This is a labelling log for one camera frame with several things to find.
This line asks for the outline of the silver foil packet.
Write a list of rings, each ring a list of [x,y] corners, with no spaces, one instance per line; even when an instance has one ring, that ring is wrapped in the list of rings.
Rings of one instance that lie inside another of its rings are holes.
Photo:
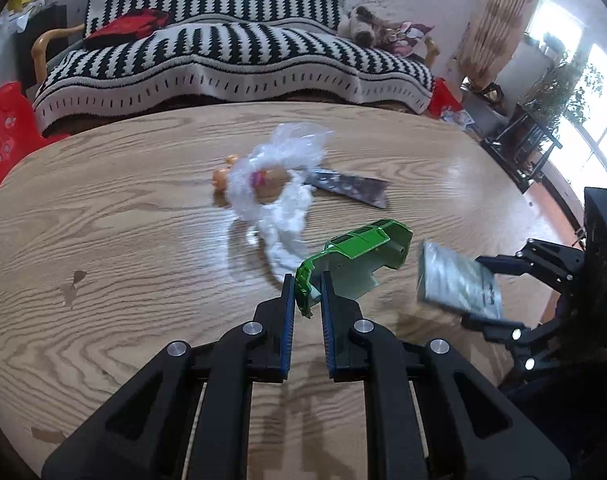
[[[498,320],[502,294],[494,274],[481,263],[430,240],[418,258],[417,299],[424,304]]]

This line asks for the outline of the green plastic toy car shell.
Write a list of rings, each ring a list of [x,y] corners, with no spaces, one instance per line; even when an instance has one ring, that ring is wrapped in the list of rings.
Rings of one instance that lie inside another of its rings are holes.
[[[320,252],[306,258],[294,277],[299,311],[311,318],[321,302],[321,276],[331,274],[335,293],[357,300],[378,285],[375,272],[399,270],[407,260],[413,232],[404,223],[381,219],[333,237]]]

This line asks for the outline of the black side table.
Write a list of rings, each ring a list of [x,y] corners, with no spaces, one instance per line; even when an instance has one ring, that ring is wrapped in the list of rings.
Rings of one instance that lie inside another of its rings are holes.
[[[524,194],[533,182],[542,182],[545,164],[563,144],[546,122],[517,104],[507,125],[486,136],[481,147]]]

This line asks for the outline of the potted green plant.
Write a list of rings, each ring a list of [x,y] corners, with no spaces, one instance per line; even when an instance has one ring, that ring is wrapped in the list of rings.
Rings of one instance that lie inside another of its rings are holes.
[[[561,118],[582,125],[591,116],[591,98],[603,92],[604,76],[589,61],[587,52],[567,53],[519,100],[519,105],[551,133],[558,133]]]

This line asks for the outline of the wooden oval table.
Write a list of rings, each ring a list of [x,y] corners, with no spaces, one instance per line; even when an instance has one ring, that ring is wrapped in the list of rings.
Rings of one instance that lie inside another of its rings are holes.
[[[278,295],[256,231],[215,201],[213,170],[278,124],[334,134],[325,165],[388,180],[389,209],[315,195],[305,241],[378,218],[414,234],[399,271],[359,300],[400,338],[445,338],[491,382],[502,347],[416,302],[422,240],[468,256],[560,243],[550,222],[446,122],[322,103],[174,110],[79,133],[23,159],[0,187],[0,429],[39,474],[44,460],[165,344],[205,344]],[[363,388],[328,379],[319,310],[294,321],[284,385],[253,389],[248,478],[366,479]]]

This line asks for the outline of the dark foil wrapper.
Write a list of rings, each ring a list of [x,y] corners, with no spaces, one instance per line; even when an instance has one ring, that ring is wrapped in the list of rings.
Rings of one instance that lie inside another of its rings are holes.
[[[308,177],[305,178],[305,184],[329,193],[349,197],[351,200],[357,200],[378,209],[388,207],[386,190],[389,182],[385,180],[317,168],[308,174]]]

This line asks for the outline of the crumpled clear plastic bag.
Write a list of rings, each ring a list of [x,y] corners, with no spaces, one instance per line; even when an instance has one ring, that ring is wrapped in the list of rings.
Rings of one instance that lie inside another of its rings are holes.
[[[320,168],[333,134],[312,122],[284,122],[228,170],[226,202],[256,230],[276,281],[294,274],[307,258],[302,233],[313,202],[307,179]]]

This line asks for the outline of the orange toy figure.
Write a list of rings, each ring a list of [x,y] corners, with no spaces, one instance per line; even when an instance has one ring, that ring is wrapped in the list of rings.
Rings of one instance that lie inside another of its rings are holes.
[[[212,185],[215,193],[223,194],[226,191],[228,175],[238,159],[238,155],[227,156],[225,159],[225,166],[213,171]]]

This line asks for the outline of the patterned curtain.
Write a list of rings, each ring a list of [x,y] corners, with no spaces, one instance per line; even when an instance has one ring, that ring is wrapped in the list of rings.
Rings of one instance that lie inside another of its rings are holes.
[[[459,73],[486,88],[511,60],[539,0],[480,0],[455,53]]]

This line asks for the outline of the red plastic stool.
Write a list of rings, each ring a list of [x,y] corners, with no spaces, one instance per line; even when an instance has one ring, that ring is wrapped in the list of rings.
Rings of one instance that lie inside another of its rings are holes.
[[[19,81],[0,87],[0,185],[26,156],[67,136],[63,133],[44,138],[38,132],[32,106]]]

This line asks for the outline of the plush toy on sofa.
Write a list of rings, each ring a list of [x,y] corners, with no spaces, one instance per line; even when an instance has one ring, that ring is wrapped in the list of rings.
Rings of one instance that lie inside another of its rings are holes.
[[[340,18],[337,35],[363,48],[382,48],[390,44],[393,32],[401,26],[394,17],[383,0],[355,3]]]

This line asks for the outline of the black white striped sofa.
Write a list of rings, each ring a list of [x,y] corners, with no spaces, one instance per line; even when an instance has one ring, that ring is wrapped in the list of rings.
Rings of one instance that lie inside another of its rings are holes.
[[[339,35],[350,6],[373,1],[88,0],[85,38],[146,10],[170,21],[113,46],[67,52],[38,85],[36,123],[46,130],[71,116],[132,116],[184,96],[251,102],[303,91],[422,113],[435,85],[424,62]]]

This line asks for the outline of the red cushion on sofa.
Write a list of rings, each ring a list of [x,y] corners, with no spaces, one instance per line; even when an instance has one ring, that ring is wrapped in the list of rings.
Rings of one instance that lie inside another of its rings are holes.
[[[156,9],[133,9],[87,36],[84,44],[90,50],[119,46],[146,38],[170,23],[169,13]]]

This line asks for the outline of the red bag by wall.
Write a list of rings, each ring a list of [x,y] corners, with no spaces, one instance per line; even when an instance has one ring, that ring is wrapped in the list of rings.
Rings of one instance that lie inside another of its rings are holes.
[[[427,114],[433,118],[439,118],[445,110],[456,113],[463,110],[463,105],[454,96],[445,80],[436,78],[433,83],[433,97],[427,107]]]

